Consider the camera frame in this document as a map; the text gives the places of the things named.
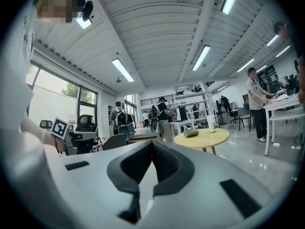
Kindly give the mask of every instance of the cap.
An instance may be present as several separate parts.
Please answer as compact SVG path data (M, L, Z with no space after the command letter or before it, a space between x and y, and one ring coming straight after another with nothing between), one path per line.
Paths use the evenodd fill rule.
M164 97L159 97L159 101L166 101L167 102L167 100Z

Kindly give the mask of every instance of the yellow table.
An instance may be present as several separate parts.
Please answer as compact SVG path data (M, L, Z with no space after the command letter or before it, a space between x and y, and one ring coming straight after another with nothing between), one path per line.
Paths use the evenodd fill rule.
M225 142L229 138L229 132L225 129L217 128L216 132L210 133L209 129L198 130L199 134L192 137L184 137L181 133L175 137L175 143L189 148L202 148L206 152L207 147L212 148L213 154L216 155L214 146Z

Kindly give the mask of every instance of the glossy floor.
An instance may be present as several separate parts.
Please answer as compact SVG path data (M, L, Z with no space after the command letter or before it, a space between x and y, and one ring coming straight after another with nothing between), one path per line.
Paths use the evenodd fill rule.
M304 119L276 122L274 144L270 143L268 156L264 155L265 143L256 140L256 130L249 132L248 122L239 131L238 122L230 123L231 117L224 117L228 124L221 126L230 133L229 139L216 146L218 156L236 165L261 182L273 195L283 191L297 180L300 156L300 132ZM154 166L151 165L140 183L141 214L145 215L149 200L153 200L153 186L158 183Z

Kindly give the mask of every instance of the railing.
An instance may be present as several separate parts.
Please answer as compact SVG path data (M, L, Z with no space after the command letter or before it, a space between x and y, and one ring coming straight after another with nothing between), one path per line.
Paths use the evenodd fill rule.
M164 97L167 101L169 101L173 98L173 95L167 95L167 96L162 96L162 97ZM149 105L149 104L151 104L151 105L156 104L159 101L159 98L160 97L155 97L155 98L141 100L141 106Z

